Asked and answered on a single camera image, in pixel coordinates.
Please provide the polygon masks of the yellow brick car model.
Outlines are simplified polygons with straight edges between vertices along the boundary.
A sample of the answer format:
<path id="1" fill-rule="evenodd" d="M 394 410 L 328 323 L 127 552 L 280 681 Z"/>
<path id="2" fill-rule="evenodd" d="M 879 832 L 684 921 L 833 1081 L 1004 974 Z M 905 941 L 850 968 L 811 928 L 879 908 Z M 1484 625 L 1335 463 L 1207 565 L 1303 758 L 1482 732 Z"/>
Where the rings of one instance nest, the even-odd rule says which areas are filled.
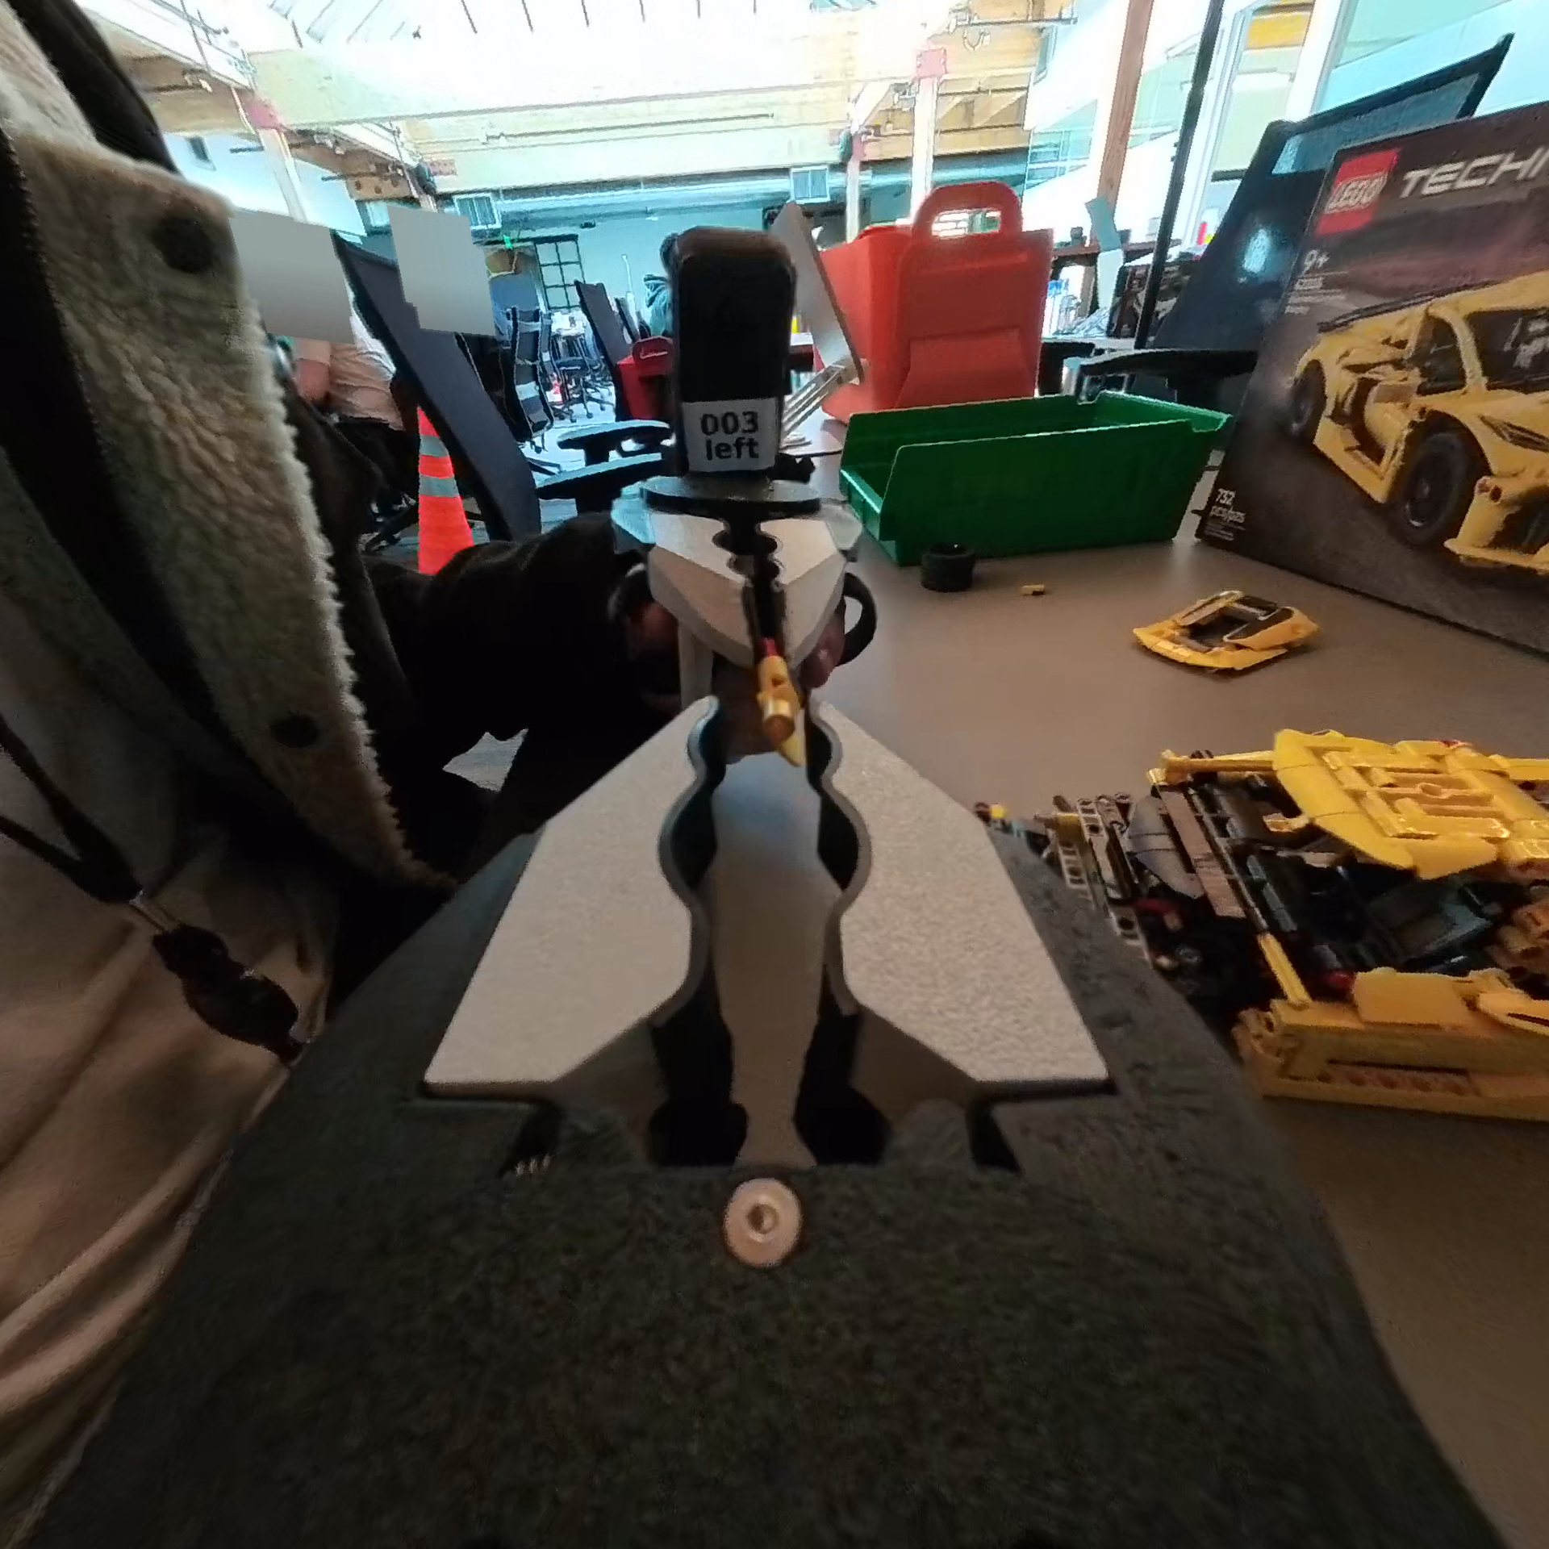
<path id="1" fill-rule="evenodd" d="M 1255 1096 L 1547 1120 L 1547 760 L 1283 729 L 992 832 L 1229 1040 Z"/>

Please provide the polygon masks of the black floor lamp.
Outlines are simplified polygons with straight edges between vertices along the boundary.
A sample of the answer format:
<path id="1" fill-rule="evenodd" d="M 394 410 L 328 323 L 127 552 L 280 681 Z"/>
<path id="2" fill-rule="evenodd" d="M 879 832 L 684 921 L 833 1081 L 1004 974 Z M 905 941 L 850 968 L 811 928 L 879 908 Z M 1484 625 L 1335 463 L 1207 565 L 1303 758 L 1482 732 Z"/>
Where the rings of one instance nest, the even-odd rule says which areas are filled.
<path id="1" fill-rule="evenodd" d="M 1135 334 L 1134 334 L 1134 349 L 1141 351 L 1148 345 L 1152 334 L 1152 323 L 1156 319 L 1156 306 L 1159 299 L 1161 282 L 1169 264 L 1169 251 L 1172 246 L 1174 225 L 1178 220 L 1178 212 L 1183 199 L 1183 187 L 1187 179 L 1187 166 L 1193 153 L 1194 131 L 1204 109 L 1209 74 L 1213 67 L 1213 56 L 1216 48 L 1216 39 L 1220 34 L 1222 19 L 1226 11 L 1226 2 L 1211 0 L 1205 6 L 1204 24 L 1196 39 L 1196 50 L 1193 56 L 1193 72 L 1189 80 L 1187 98 L 1183 105 L 1183 113 L 1180 116 L 1176 140 L 1174 140 L 1174 155 L 1167 181 L 1167 194 L 1159 211 L 1157 229 L 1154 235 L 1154 246 L 1148 264 L 1148 277 L 1141 295 L 1137 318 L 1135 318 Z"/>

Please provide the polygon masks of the person's left forearm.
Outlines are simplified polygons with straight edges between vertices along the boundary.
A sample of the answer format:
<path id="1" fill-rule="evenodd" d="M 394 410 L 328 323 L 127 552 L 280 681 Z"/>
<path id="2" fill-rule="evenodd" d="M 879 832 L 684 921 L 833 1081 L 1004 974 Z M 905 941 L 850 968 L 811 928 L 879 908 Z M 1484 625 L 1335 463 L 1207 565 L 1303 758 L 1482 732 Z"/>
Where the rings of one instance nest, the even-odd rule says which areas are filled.
<path id="1" fill-rule="evenodd" d="M 468 876 L 682 708 L 678 646 L 645 561 L 575 519 L 435 574 L 368 555 L 352 637 L 379 769 L 416 856 Z"/>

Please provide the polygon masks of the green plastic bin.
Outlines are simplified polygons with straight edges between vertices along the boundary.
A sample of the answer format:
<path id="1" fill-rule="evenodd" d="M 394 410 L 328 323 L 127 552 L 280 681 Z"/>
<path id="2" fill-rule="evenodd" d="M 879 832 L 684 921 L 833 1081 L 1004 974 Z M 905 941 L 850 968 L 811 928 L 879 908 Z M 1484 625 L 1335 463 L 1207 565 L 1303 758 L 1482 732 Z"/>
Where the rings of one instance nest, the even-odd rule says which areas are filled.
<path id="1" fill-rule="evenodd" d="M 942 546 L 979 559 L 1159 546 L 1229 428 L 1124 393 L 859 413 L 838 485 L 901 568 Z"/>

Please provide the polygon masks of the black office chair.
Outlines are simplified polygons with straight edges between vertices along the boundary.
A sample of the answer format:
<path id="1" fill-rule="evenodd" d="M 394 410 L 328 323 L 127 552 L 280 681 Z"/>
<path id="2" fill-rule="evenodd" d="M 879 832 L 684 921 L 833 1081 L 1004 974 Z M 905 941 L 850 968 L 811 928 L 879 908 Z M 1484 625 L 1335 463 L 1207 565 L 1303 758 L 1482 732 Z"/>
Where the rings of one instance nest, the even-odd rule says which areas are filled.
<path id="1" fill-rule="evenodd" d="M 477 504 L 492 539 L 538 533 L 545 500 L 569 500 L 577 515 L 606 515 L 630 485 L 665 474 L 661 447 L 667 428 L 652 421 L 626 421 L 569 432 L 560 443 L 571 450 L 604 452 L 636 441 L 650 445 L 647 452 L 536 478 L 462 345 L 453 336 L 420 327 L 401 294 L 398 266 L 341 236 L 333 236 L 333 246 L 365 327 L 405 380 L 412 404 L 429 417 L 451 456 L 459 489 Z"/>

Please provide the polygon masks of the grey desk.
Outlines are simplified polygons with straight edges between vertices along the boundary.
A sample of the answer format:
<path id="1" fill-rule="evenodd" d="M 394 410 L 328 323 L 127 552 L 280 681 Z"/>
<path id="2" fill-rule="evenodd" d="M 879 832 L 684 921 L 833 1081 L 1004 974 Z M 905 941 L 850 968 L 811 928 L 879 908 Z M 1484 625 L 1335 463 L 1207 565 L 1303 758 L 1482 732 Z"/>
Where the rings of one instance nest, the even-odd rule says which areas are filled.
<path id="1" fill-rule="evenodd" d="M 1264 749 L 1283 729 L 1545 747 L 1545 662 L 1191 541 L 982 561 L 931 594 L 873 541 L 879 631 L 831 699 L 964 804 L 1137 793 L 1169 751 Z M 1041 583 L 1045 596 L 1019 598 Z M 1220 589 L 1320 635 L 1242 679 L 1139 651 L 1132 627 Z M 1512 1546 L 1545 1546 L 1545 1125 L 1272 1101 L 1408 1398 Z"/>

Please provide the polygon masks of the white desk lamp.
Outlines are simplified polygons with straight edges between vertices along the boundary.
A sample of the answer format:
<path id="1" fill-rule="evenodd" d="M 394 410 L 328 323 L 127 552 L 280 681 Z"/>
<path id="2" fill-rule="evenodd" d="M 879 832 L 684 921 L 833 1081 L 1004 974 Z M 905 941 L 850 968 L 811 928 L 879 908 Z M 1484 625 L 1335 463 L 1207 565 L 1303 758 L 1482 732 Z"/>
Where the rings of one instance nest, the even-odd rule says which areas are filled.
<path id="1" fill-rule="evenodd" d="M 802 205 L 787 201 L 767 233 L 785 251 L 796 284 L 787 353 L 794 384 L 787 391 L 781 421 L 783 439 L 794 439 L 800 426 L 835 395 L 864 382 L 864 364 L 846 330 Z"/>

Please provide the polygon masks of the person's left hand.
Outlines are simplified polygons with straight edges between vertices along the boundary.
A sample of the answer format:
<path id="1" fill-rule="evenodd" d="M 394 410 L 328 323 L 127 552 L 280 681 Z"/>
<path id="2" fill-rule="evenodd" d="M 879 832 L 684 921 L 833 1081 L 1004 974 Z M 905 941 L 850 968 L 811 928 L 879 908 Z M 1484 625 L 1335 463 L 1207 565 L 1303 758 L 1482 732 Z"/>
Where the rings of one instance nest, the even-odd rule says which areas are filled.
<path id="1" fill-rule="evenodd" d="M 678 625 L 674 618 L 650 600 L 625 605 L 621 613 L 625 659 L 630 664 L 634 681 L 641 686 L 645 703 L 660 712 L 676 712 L 687 703 L 700 699 L 698 692 L 687 694 L 682 679 L 672 688 L 656 690 L 649 686 L 658 668 L 680 670 Z M 846 638 L 846 605 L 827 618 L 822 635 L 811 651 L 796 666 L 796 684 L 802 696 L 818 692 L 831 673 L 840 666 Z M 706 690 L 720 707 L 722 747 L 728 762 L 770 753 L 761 732 L 761 716 L 755 705 L 755 681 L 750 672 L 726 662 L 720 657 L 709 659 L 709 686 Z"/>

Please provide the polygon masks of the toy car set box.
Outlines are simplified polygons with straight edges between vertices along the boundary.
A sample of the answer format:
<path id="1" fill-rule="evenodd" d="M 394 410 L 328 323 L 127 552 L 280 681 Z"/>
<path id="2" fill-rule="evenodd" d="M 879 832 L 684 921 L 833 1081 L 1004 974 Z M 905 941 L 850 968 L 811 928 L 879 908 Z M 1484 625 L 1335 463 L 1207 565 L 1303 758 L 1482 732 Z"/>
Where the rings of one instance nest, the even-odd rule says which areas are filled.
<path id="1" fill-rule="evenodd" d="M 1198 539 L 1547 649 L 1547 107 L 1406 135 L 1257 354 Z"/>

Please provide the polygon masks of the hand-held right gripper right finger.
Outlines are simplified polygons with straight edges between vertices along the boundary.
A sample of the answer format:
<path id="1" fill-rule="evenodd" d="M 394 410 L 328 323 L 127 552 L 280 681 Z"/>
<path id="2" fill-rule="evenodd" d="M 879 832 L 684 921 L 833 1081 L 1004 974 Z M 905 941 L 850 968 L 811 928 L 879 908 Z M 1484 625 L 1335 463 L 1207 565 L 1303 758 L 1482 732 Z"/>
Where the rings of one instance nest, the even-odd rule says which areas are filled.
<path id="1" fill-rule="evenodd" d="M 818 1015 L 792 1123 L 820 1166 L 872 1166 L 920 1109 L 1110 1094 L 1110 1070 L 988 828 L 840 710 L 813 703 L 805 775 Z"/>

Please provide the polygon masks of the yellow car roof section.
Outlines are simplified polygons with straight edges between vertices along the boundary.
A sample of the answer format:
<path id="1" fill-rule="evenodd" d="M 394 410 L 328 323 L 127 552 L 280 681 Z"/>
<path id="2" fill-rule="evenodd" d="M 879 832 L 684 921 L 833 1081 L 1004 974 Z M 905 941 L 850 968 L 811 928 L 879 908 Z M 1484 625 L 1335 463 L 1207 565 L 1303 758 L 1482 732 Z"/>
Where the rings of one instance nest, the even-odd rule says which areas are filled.
<path id="1" fill-rule="evenodd" d="M 1296 607 L 1240 590 L 1196 600 L 1132 629 L 1135 646 L 1174 666 L 1209 673 L 1255 672 L 1305 648 L 1318 625 Z"/>

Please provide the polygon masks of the black hoodie drawstring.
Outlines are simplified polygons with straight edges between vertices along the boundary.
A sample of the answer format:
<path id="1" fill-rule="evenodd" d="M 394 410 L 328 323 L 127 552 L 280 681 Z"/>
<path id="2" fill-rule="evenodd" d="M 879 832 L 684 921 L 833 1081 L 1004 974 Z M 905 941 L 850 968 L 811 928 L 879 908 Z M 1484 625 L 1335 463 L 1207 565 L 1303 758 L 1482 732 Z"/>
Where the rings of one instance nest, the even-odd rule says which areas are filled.
<path id="1" fill-rule="evenodd" d="M 60 841 L 51 843 L 10 817 L 1 817 L 3 838 L 95 904 L 145 928 L 154 957 L 180 987 L 186 1007 L 211 1033 L 291 1070 L 304 1053 L 306 1039 L 287 991 L 234 957 L 219 935 L 175 919 L 158 904 L 114 839 L 46 773 L 9 721 L 1 721 L 1 749 L 12 771 L 44 804 Z"/>

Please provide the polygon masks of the person's fleece-collared jacket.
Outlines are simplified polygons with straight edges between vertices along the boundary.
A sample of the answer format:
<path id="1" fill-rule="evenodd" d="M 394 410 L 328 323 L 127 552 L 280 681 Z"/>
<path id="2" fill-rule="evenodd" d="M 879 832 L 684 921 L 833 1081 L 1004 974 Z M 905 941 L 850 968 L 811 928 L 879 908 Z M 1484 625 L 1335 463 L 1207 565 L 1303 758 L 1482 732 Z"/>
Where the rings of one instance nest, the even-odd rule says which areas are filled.
<path id="1" fill-rule="evenodd" d="M 234 211 L 75 4 L 3 4 L 3 589 L 235 819 L 446 889 L 381 767 L 407 690 Z"/>

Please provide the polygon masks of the person's light grey hoodie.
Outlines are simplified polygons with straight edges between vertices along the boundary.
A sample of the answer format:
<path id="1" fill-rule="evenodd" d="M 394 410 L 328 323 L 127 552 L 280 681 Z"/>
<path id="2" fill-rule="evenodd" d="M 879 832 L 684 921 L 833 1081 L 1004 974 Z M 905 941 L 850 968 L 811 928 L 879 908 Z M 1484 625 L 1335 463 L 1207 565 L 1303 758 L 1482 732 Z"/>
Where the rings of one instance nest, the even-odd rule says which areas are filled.
<path id="1" fill-rule="evenodd" d="M 211 930 L 320 1029 L 335 911 L 248 858 L 184 762 L 69 642 L 73 583 L 3 471 L 3 720 L 151 902 Z M 211 1031 L 127 908 L 3 839 L 1 1494 L 16 1546 L 81 1457 L 278 1062 Z"/>

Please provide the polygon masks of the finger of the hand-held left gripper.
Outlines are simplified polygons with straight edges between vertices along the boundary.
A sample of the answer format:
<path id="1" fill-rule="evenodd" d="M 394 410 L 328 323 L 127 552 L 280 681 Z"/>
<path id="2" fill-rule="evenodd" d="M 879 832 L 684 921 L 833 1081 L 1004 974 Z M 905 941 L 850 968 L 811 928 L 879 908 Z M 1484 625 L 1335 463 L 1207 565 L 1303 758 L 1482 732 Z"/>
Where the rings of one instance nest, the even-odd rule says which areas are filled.
<path id="1" fill-rule="evenodd" d="M 833 530 L 822 515 L 778 517 L 757 526 L 757 638 L 802 664 L 838 609 L 846 574 Z"/>
<path id="2" fill-rule="evenodd" d="M 650 598 L 711 657 L 748 670 L 755 638 L 748 579 L 715 537 L 660 537 L 649 552 Z"/>

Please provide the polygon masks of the red bag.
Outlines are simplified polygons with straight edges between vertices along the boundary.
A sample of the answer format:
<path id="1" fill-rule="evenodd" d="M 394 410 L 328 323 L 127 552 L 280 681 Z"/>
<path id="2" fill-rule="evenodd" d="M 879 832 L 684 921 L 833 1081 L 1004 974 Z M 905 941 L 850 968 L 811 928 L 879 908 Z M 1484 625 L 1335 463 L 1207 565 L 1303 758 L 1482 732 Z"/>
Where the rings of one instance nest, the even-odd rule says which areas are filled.
<path id="1" fill-rule="evenodd" d="M 999 181 L 934 188 L 909 225 L 872 225 L 820 257 L 861 380 L 824 415 L 1036 395 L 1052 233 Z"/>

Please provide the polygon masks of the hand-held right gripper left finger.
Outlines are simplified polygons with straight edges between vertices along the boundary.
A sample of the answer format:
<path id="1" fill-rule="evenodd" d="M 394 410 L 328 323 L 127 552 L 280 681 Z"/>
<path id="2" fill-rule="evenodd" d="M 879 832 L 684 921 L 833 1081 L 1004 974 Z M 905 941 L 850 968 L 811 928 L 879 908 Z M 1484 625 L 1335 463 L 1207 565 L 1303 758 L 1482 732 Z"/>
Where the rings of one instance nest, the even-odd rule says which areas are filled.
<path id="1" fill-rule="evenodd" d="M 704 902 L 724 769 L 722 708 L 702 697 L 534 836 L 429 1096 L 610 1114 L 658 1166 L 735 1162 Z"/>

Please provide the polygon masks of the orange traffic cone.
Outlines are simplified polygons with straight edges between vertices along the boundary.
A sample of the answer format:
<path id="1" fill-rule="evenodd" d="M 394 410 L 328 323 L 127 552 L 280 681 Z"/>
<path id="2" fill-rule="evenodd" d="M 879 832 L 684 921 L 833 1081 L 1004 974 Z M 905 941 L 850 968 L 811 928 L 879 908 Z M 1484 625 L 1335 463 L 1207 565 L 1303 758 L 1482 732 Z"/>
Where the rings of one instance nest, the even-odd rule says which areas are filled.
<path id="1" fill-rule="evenodd" d="M 416 424 L 416 566 L 422 576 L 435 576 L 471 550 L 475 539 L 448 447 L 424 410 L 416 410 Z"/>

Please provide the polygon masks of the small yellow brick connector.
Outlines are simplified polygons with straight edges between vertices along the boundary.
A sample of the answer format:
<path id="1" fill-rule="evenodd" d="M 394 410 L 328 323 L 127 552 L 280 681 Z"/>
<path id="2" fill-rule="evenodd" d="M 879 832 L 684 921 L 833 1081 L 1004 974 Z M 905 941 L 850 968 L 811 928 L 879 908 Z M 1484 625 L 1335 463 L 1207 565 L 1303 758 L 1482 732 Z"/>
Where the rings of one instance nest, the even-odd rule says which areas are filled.
<path id="1" fill-rule="evenodd" d="M 807 764 L 805 701 L 785 649 L 785 614 L 772 570 L 748 561 L 744 583 L 754 705 L 761 743 L 794 769 Z"/>

